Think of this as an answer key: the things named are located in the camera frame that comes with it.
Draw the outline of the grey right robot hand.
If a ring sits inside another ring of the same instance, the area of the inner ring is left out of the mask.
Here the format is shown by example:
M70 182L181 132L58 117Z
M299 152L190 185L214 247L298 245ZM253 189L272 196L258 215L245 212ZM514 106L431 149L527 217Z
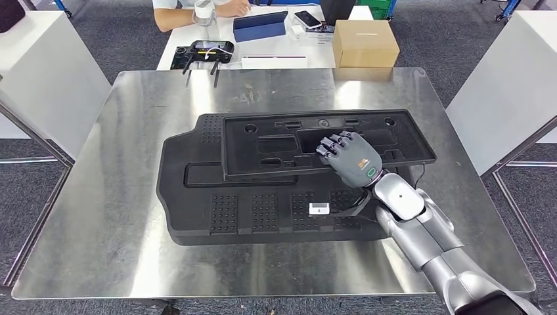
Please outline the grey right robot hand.
M380 154L358 133L342 131L321 139L316 153L350 187L368 187L383 169Z

